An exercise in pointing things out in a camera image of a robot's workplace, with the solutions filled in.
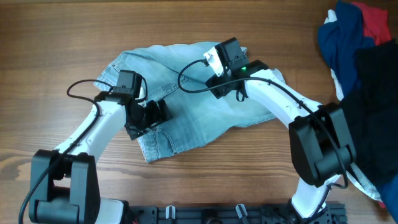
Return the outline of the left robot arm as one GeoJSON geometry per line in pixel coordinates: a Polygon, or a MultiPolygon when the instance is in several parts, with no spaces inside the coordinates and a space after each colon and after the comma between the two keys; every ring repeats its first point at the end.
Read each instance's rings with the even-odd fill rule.
{"type": "Polygon", "coordinates": [[[135,223],[127,201],[101,197],[96,164],[121,129],[135,140],[172,118],[164,100],[147,97],[146,79],[121,70],[115,85],[89,99],[92,110],[75,132],[34,154],[18,222],[27,212],[33,223],[135,223]]]}

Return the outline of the light blue denim shorts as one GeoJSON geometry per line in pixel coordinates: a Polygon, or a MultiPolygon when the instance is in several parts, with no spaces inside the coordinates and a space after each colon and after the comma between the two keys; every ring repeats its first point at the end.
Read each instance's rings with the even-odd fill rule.
{"type": "Polygon", "coordinates": [[[95,86],[107,90],[116,84],[120,70],[135,71],[147,80],[148,100],[166,102],[172,119],[137,140],[146,162],[203,147],[232,127],[246,128],[275,119],[265,106],[250,98],[238,102],[233,93],[217,99],[210,91],[198,92],[214,72],[201,63],[188,64],[202,59],[215,45],[197,42],[123,51],[98,77],[95,86]]]}

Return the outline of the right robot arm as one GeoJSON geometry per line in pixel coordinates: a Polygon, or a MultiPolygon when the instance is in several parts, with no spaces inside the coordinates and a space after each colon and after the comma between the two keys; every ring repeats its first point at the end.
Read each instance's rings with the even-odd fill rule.
{"type": "Polygon", "coordinates": [[[347,188],[347,169],[356,160],[343,110],[335,103],[323,105],[304,97],[263,62],[250,62],[236,38],[215,45],[203,56],[215,73],[206,86],[216,98],[234,90],[238,101],[249,98],[260,103],[289,130],[298,186],[287,205],[266,205],[263,216],[284,223],[336,223],[326,199],[333,187],[347,188]]]}

